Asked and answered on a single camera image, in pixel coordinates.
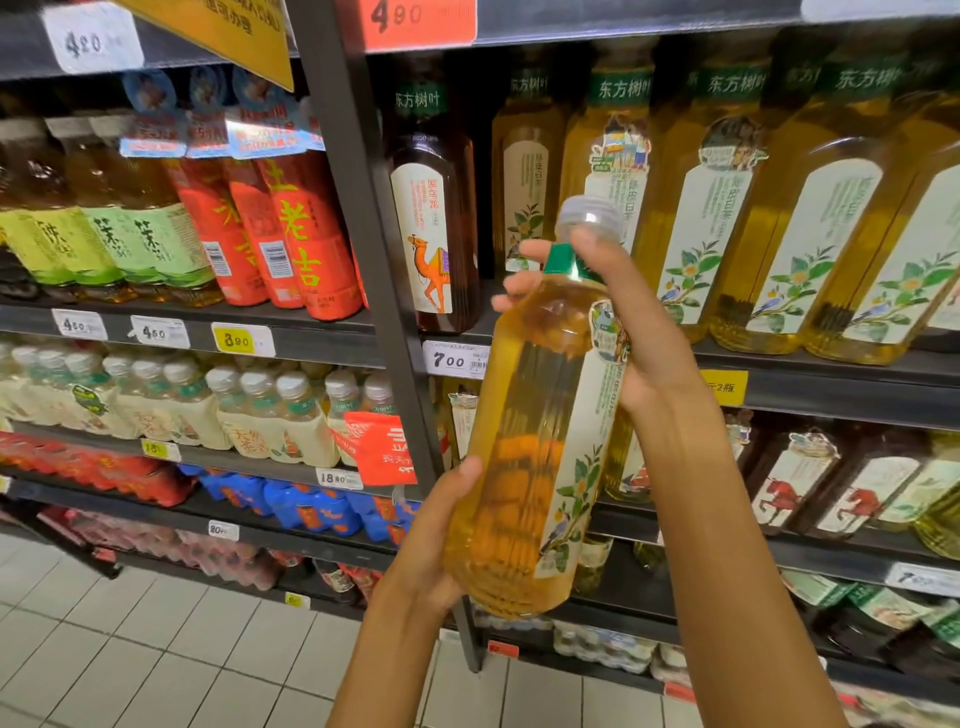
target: plant illustration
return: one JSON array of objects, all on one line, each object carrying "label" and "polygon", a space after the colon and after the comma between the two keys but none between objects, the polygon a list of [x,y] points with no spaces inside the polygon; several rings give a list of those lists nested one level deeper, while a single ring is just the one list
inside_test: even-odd
[{"label": "plant illustration", "polygon": [[891,325],[911,326],[914,319],[907,309],[930,303],[930,296],[937,291],[929,289],[949,280],[956,271],[956,262],[950,260],[954,255],[956,251],[938,253],[933,260],[907,263],[899,280],[879,280],[876,285],[883,290],[871,299],[870,308],[853,318],[850,328],[859,329],[871,341],[881,344]]},{"label": "plant illustration", "polygon": [[773,287],[767,291],[766,300],[756,308],[750,320],[763,320],[774,333],[781,333],[787,316],[805,316],[806,307],[797,305],[800,299],[816,296],[819,289],[818,279],[823,278],[833,268],[830,251],[835,246],[817,248],[816,253],[807,253],[803,257],[794,256],[790,260],[790,273],[771,276]]},{"label": "plant illustration", "polygon": [[600,477],[602,449],[603,445],[598,445],[593,448],[593,455],[578,457],[573,465],[575,483],[561,486],[556,491],[563,500],[560,507],[554,511],[553,523],[556,525],[540,548],[540,558],[553,551],[554,565],[560,573],[566,571],[570,558],[570,543],[583,541],[590,507],[594,501],[593,493]]},{"label": "plant illustration", "polygon": [[703,277],[705,273],[720,265],[722,256],[716,252],[719,243],[719,240],[710,242],[705,240],[700,244],[700,248],[681,251],[681,267],[666,269],[671,278],[663,286],[660,302],[678,324],[684,322],[684,306],[691,308],[701,306],[701,302],[691,294],[694,291],[710,288],[710,284],[703,280]]},{"label": "plant illustration", "polygon": [[537,237],[539,228],[543,224],[543,213],[540,211],[540,203],[528,205],[521,212],[514,212],[516,225],[507,228],[507,232],[512,232],[507,244],[507,257],[519,255],[519,245],[521,240],[529,240]]}]

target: white label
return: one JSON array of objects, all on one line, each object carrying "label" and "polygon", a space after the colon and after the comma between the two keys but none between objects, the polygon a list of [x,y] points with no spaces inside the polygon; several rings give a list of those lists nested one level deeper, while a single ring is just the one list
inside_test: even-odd
[{"label": "white label", "polygon": [[506,269],[538,271],[520,254],[521,240],[543,237],[546,172],[550,153],[538,141],[515,141],[503,150],[503,240]]},{"label": "white label", "polygon": [[453,341],[424,341],[423,358],[430,375],[482,379],[487,373],[490,347]]},{"label": "white label", "polygon": [[360,473],[342,471],[336,468],[318,468],[317,484],[325,488],[342,488],[345,491],[362,491],[363,481]]},{"label": "white label", "polygon": [[700,321],[753,176],[704,165],[686,173],[657,294],[678,324]]},{"label": "white label", "polygon": [[837,461],[836,451],[824,454],[804,452],[803,438],[790,434],[790,445],[770,469],[763,486],[754,496],[754,516],[761,525],[782,526],[800,506],[810,489],[820,482],[824,473]]},{"label": "white label", "polygon": [[224,249],[216,240],[204,240],[204,250],[206,259],[210,261],[210,267],[213,269],[213,275],[218,278],[229,278],[233,275],[230,270],[230,264],[227,263],[227,257],[224,255]]},{"label": "white label", "polygon": [[213,338],[217,342],[217,349],[224,353],[245,353],[239,352],[237,349],[231,349],[229,343],[225,346],[221,346],[220,337],[217,336],[218,328],[225,328],[233,331],[235,329],[241,329],[250,335],[251,342],[253,344],[253,356],[266,356],[267,358],[274,358],[276,356],[276,348],[274,347],[274,333],[270,331],[270,327],[262,327],[253,324],[224,324],[221,322],[215,322],[210,324],[210,328],[213,330]]},{"label": "white label", "polygon": [[267,269],[272,279],[291,279],[294,276],[294,267],[290,265],[290,257],[282,240],[269,243],[260,243],[260,252],[267,261]]},{"label": "white label", "polygon": [[930,182],[856,309],[846,339],[899,344],[960,266],[960,164]]},{"label": "white label", "polygon": [[926,324],[931,328],[960,331],[960,283],[953,286],[953,290],[947,294],[944,302]]},{"label": "white label", "polygon": [[111,73],[143,67],[133,15],[109,2],[57,5],[40,15],[63,73]]},{"label": "white label", "polygon": [[183,462],[180,456],[180,448],[176,443],[163,443],[158,440],[141,440],[140,447],[143,448],[143,454],[147,457],[157,457],[161,460],[170,460],[175,463]]},{"label": "white label", "polygon": [[54,308],[54,323],[60,330],[61,336],[71,339],[89,339],[90,341],[107,341],[107,327],[99,313],[93,311],[78,311],[69,308]]},{"label": "white label", "polygon": [[635,495],[650,489],[650,476],[647,474],[643,450],[640,449],[640,442],[635,432],[630,433],[630,446],[623,460],[623,474],[620,476],[617,489],[620,493]]},{"label": "white label", "polygon": [[906,488],[890,501],[890,505],[884,508],[877,518],[889,523],[915,521],[958,480],[960,480],[960,462],[931,460],[907,484]]},{"label": "white label", "polygon": [[883,506],[919,465],[920,462],[912,457],[890,456],[871,460],[817,522],[817,528],[833,533],[853,533]]},{"label": "white label", "polygon": [[453,416],[453,429],[457,433],[457,451],[460,458],[467,457],[470,447],[470,435],[473,433],[473,423],[477,419],[477,404],[479,396],[467,392],[458,392],[447,395],[450,397],[450,412]]},{"label": "white label", "polygon": [[953,16],[958,12],[956,0],[802,0],[800,13],[807,23],[839,23],[846,20],[902,18],[917,16]]},{"label": "white label", "polygon": [[156,316],[131,316],[130,336],[141,344],[171,349],[189,349],[190,334],[181,319],[160,319]]},{"label": "white label", "polygon": [[240,541],[240,526],[236,523],[224,523],[223,521],[211,521],[206,525],[206,533],[215,539],[227,539],[228,541]]},{"label": "white label", "polygon": [[806,178],[748,331],[797,333],[873,197],[883,170],[840,159]]},{"label": "white label", "polygon": [[570,410],[564,452],[540,533],[535,579],[559,576],[576,567],[630,351],[610,301],[594,303],[588,320],[593,346],[584,354]]},{"label": "white label", "polygon": [[896,563],[883,583],[888,587],[939,596],[960,596],[960,571]]},{"label": "white label", "polygon": [[426,164],[401,164],[390,175],[414,307],[453,313],[446,241],[444,177]]}]

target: camel illustration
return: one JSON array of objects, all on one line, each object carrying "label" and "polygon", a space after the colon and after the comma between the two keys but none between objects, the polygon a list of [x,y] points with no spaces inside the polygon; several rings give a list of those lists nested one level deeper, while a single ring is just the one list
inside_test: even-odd
[{"label": "camel illustration", "polygon": [[443,248],[438,248],[430,258],[426,259],[426,240],[416,235],[408,235],[407,242],[414,247],[414,265],[417,266],[417,273],[422,279],[427,279],[430,284],[423,290],[423,295],[427,300],[433,303],[430,298],[430,292],[437,292],[437,313],[444,312],[444,285],[450,283],[450,254]]}]

